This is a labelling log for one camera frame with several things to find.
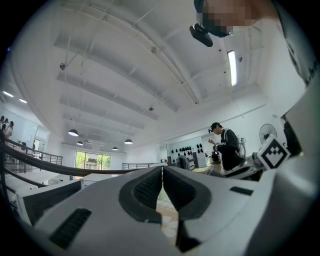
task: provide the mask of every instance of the white ceiling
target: white ceiling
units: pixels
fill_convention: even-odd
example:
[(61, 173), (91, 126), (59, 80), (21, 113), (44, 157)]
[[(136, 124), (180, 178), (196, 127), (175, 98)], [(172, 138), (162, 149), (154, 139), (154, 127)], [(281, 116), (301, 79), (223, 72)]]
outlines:
[[(259, 24), (236, 36), (195, 40), (193, 0), (70, 0), (59, 2), (52, 39), (56, 103), (64, 142), (98, 140), (125, 150), (125, 139), (154, 122), (230, 94), (227, 52), (237, 58), (238, 88), (257, 82), (262, 53)], [(59, 65), (67, 63), (64, 70)]]

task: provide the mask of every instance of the black jacket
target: black jacket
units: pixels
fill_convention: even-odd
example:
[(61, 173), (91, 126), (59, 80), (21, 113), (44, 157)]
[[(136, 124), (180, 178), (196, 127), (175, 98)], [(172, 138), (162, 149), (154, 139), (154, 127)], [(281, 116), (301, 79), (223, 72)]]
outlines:
[(223, 129), (221, 134), (221, 144), (218, 145), (217, 149), (222, 154), (223, 169), (226, 171), (238, 166), (243, 161), (243, 159), (239, 157), (238, 138), (230, 129), (227, 131)]

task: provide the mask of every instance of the ceiling light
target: ceiling light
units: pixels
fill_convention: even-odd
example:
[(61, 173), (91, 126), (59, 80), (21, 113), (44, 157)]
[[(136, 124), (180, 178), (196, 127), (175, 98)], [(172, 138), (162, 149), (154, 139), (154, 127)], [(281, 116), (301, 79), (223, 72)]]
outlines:
[(78, 137), (78, 136), (79, 136), (79, 134), (78, 134), (78, 132), (77, 132), (76, 129), (71, 129), (71, 130), (68, 132), (68, 134), (70, 134), (71, 136), (74, 136), (74, 137)]
[(4, 94), (4, 95), (7, 95), (7, 96), (9, 96), (9, 97), (11, 97), (11, 98), (14, 97), (12, 94), (10, 94), (9, 92), (6, 92), (6, 91), (3, 91), (3, 94)]
[(124, 144), (133, 144), (132, 140), (131, 139), (127, 139)]
[(229, 51), (229, 64), (230, 64), (230, 72), (231, 72), (231, 86), (235, 86), (237, 84), (237, 64), (236, 64), (236, 54), (235, 51)]

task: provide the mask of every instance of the electric fan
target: electric fan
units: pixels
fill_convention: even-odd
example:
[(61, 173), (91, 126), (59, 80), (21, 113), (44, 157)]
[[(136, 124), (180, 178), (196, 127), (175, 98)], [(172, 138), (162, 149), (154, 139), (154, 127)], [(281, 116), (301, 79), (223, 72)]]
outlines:
[(270, 135), (277, 137), (277, 131), (270, 123), (264, 124), (260, 129), (260, 142), (263, 144)]

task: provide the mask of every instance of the person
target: person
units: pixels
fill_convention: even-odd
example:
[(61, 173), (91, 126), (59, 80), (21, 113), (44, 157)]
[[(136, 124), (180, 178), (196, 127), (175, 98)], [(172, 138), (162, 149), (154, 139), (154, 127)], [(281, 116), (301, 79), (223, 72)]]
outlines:
[(7, 127), (7, 123), (9, 123), (8, 118), (6, 118), (5, 121), (1, 123), (1, 125), (2, 125), (2, 128), (1, 128), (2, 131), (5, 131), (5, 130), (8, 128), (8, 127)]
[(221, 135), (221, 142), (215, 143), (209, 140), (209, 143), (216, 146), (221, 153), (222, 165), (225, 171), (230, 171), (244, 162), (244, 159), (239, 156), (239, 142), (235, 133), (231, 129), (225, 129), (218, 122), (211, 125), (210, 132), (216, 135)]
[(194, 0), (203, 27), (219, 38), (251, 27), (258, 20), (268, 19), (275, 22), (287, 42), (293, 66), (308, 87), (317, 83), (315, 80), (318, 77), (319, 62), (304, 30), (282, 4), (285, 4), (285, 1)]
[(12, 133), (13, 133), (13, 129), (14, 129), (14, 122), (10, 121), (10, 124), (8, 126), (8, 128), (5, 130), (4, 132), (4, 136), (8, 139)]

